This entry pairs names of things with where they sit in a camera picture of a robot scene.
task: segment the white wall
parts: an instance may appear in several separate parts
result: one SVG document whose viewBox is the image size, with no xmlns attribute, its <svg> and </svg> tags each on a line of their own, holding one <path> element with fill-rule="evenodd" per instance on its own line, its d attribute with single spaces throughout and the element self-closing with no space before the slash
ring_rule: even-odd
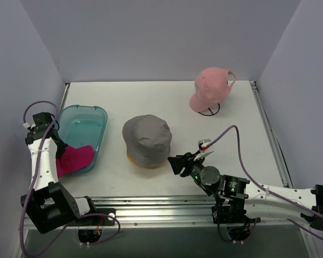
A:
<svg viewBox="0 0 323 258">
<path fill-rule="evenodd" d="M 323 0 L 302 0 L 258 89 L 294 186 L 323 184 Z"/>
<path fill-rule="evenodd" d="M 72 81 L 261 75 L 300 0 L 21 0 Z"/>
<path fill-rule="evenodd" d="M 46 99 L 60 104 L 64 82 L 17 0 L 0 0 L 0 257 L 17 236 L 20 196 L 31 178 L 22 127 L 24 109 Z"/>
</svg>

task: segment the cap brim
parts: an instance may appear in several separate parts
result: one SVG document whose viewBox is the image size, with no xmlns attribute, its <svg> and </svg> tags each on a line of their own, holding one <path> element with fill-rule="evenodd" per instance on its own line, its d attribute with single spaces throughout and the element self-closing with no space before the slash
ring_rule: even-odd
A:
<svg viewBox="0 0 323 258">
<path fill-rule="evenodd" d="M 94 156 L 90 145 L 77 149 L 67 146 L 63 155 L 56 160 L 58 177 L 87 167 L 93 161 Z"/>
<path fill-rule="evenodd" d="M 204 112 L 206 109 L 210 108 L 208 103 L 203 103 L 199 100 L 198 95 L 194 93 L 194 95 L 190 98 L 190 107 L 195 112 Z"/>
<path fill-rule="evenodd" d="M 137 147 L 134 145 L 132 137 L 134 136 L 134 128 L 136 123 L 144 117 L 145 116 L 138 116 L 128 120 L 123 126 L 122 136 L 127 146 L 127 156 L 129 156 L 134 163 L 143 167 L 155 167 L 167 160 L 167 157 L 170 154 L 170 146 L 163 149 L 162 152 L 159 152 L 154 157 L 144 155 L 137 149 Z"/>
</svg>

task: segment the pink cloth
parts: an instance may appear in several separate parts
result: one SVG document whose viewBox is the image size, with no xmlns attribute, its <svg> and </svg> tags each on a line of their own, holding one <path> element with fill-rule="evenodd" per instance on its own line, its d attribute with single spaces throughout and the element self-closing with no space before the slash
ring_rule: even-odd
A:
<svg viewBox="0 0 323 258">
<path fill-rule="evenodd" d="M 91 164 L 95 153 L 90 145 L 75 149 L 66 147 L 63 155 L 56 159 L 56 169 L 58 177 L 78 171 Z"/>
<path fill-rule="evenodd" d="M 228 85 L 228 76 L 233 75 L 234 81 Z M 230 70 L 210 67 L 203 70 L 195 80 L 196 93 L 190 99 L 190 107 L 195 112 L 220 104 L 230 93 L 237 76 Z"/>
</svg>

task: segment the purple cable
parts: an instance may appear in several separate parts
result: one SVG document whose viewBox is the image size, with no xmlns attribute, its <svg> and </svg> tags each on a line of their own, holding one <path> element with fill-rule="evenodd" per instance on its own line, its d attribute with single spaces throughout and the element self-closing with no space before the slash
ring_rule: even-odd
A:
<svg viewBox="0 0 323 258">
<path fill-rule="evenodd" d="M 24 115 L 23 115 L 23 122 L 26 123 L 26 114 L 28 112 L 28 110 L 36 105 L 36 104 L 39 104 L 39 103 L 48 103 L 48 104 L 51 104 L 52 106 L 55 107 L 57 113 L 55 115 L 54 118 L 52 118 L 52 122 L 50 123 L 50 125 L 48 126 L 47 130 L 44 132 L 43 134 L 43 137 L 41 139 L 41 143 L 38 147 L 38 150 L 39 152 L 37 153 L 37 159 L 36 159 L 36 168 L 35 168 L 35 171 L 34 171 L 34 175 L 32 177 L 32 182 L 29 186 L 29 190 L 27 191 L 27 195 L 26 195 L 26 198 L 25 198 L 25 202 L 24 202 L 24 205 L 23 205 L 23 210 L 22 210 L 22 215 L 20 216 L 20 225 L 19 225 L 19 241 L 20 241 L 20 248 L 22 249 L 22 252 L 25 256 L 27 257 L 38 257 L 40 256 L 41 254 L 43 254 L 44 252 L 46 252 L 50 247 L 51 245 L 56 241 L 56 239 L 65 231 L 65 229 L 67 228 L 67 225 L 65 225 L 61 230 L 60 232 L 52 239 L 52 241 L 38 254 L 29 254 L 28 251 L 26 250 L 25 248 L 25 245 L 24 245 L 24 219 L 25 219 L 25 214 L 26 214 L 26 209 L 27 209 L 27 200 L 30 200 L 30 197 L 31 197 L 31 193 L 32 193 L 32 190 L 33 190 L 33 186 L 34 184 L 36 183 L 36 180 L 37 180 L 37 175 L 38 175 L 38 168 L 39 168 L 39 162 L 40 162 L 40 158 L 41 158 L 41 150 L 43 148 L 43 144 L 44 144 L 44 141 L 46 139 L 46 136 L 47 136 L 47 133 L 49 132 L 49 130 L 52 128 L 52 126 L 55 124 L 55 121 L 57 119 L 57 116 L 59 114 L 59 108 L 52 102 L 50 101 L 37 101 L 37 102 L 34 102 L 32 104 L 30 104 L 24 111 Z M 118 230 L 115 234 L 111 235 L 110 237 L 102 240 L 102 241 L 99 241 L 99 242 L 96 242 L 96 243 L 92 243 L 91 245 L 93 244 L 98 244 L 98 243 L 102 243 L 102 242 L 105 242 L 113 237 L 115 237 L 121 230 L 121 225 L 120 225 L 120 222 L 116 219 L 116 218 L 113 218 L 109 215 L 106 215 L 106 214 L 100 214 L 100 213 L 93 213 L 93 214 L 86 214 L 86 215 L 83 215 L 81 216 L 81 218 L 86 218 L 86 217 L 92 217 L 92 216 L 102 216 L 102 217 L 107 217 L 107 218 L 111 218 L 113 219 L 114 221 L 117 222 L 118 224 Z"/>
<path fill-rule="evenodd" d="M 243 160 L 242 160 L 242 153 L 241 153 L 241 141 L 240 141 L 240 135 L 239 135 L 239 130 L 238 130 L 238 127 L 236 126 L 236 125 L 231 125 L 231 126 L 229 126 L 225 131 L 223 131 L 223 133 L 222 134 L 220 134 L 214 141 L 212 141 L 209 145 L 208 145 L 208 147 L 210 147 L 210 146 L 212 146 L 212 145 L 214 145 L 217 141 L 219 141 L 228 131 L 230 131 L 232 128 L 234 128 L 234 129 L 236 129 L 236 133 L 237 133 L 237 145 L 238 145 L 238 157 L 239 157 L 239 162 L 240 162 L 240 164 L 241 164 L 241 167 L 242 167 L 242 169 L 243 169 L 243 171 L 244 171 L 244 173 L 246 174 L 246 176 L 257 186 L 257 187 L 259 187 L 261 190 L 263 190 L 263 191 L 265 191 L 265 192 L 267 192 L 267 190 L 266 190 L 266 188 L 264 188 L 263 186 L 261 186 L 256 180 L 254 180 L 253 179 L 253 177 L 251 177 L 250 176 L 250 174 L 248 173 L 248 171 L 246 170 L 246 168 L 245 168 L 245 166 L 244 166 L 244 164 L 243 164 Z M 293 205 L 295 205 L 295 206 L 297 206 L 297 207 L 299 207 L 299 208 L 301 208 L 301 209 L 303 209 L 303 210 L 305 210 L 305 211 L 307 211 L 307 212 L 309 212 L 309 213 L 312 213 L 312 214 L 314 214 L 314 215 L 316 215 L 317 217 L 320 217 L 321 219 L 323 219 L 323 215 L 322 214 L 319 214 L 318 212 L 315 212 L 315 211 L 313 211 L 313 210 L 310 210 L 309 208 L 307 208 L 307 207 L 305 207 L 305 206 L 302 206 L 302 205 L 300 205 L 300 204 L 298 204 L 298 203 L 296 203 L 296 202 L 293 202 L 292 200 L 290 200 L 290 199 L 288 199 L 288 198 L 286 198 L 286 197 L 284 197 L 284 196 L 282 196 L 282 195 L 279 195 L 278 193 L 276 193 L 276 192 L 273 192 L 273 191 L 270 191 L 270 190 L 268 190 L 268 193 L 270 193 L 270 194 L 272 194 L 272 195 L 274 195 L 274 196 L 276 196 L 276 197 L 278 197 L 278 198 L 280 198 L 281 200 L 284 200 L 285 202 L 288 202 L 288 203 L 290 203 L 290 204 L 293 204 Z M 296 226 L 299 226 L 301 229 L 303 229 L 303 230 L 305 230 L 305 228 L 304 227 L 302 227 L 302 226 L 300 226 L 298 223 L 296 223 L 296 222 L 294 222 L 293 220 L 290 220 L 289 219 L 289 221 L 290 222 L 292 222 L 293 224 L 295 224 Z M 315 234 L 315 233 L 313 233 L 313 232 L 311 232 L 310 230 L 305 230 L 305 231 L 307 231 L 309 234 L 312 234 L 314 237 L 316 237 L 316 238 L 318 238 L 318 239 L 320 239 L 320 240 L 322 240 L 323 241 L 323 238 L 322 237 L 320 237 L 319 235 L 317 235 L 317 234 Z"/>
</svg>

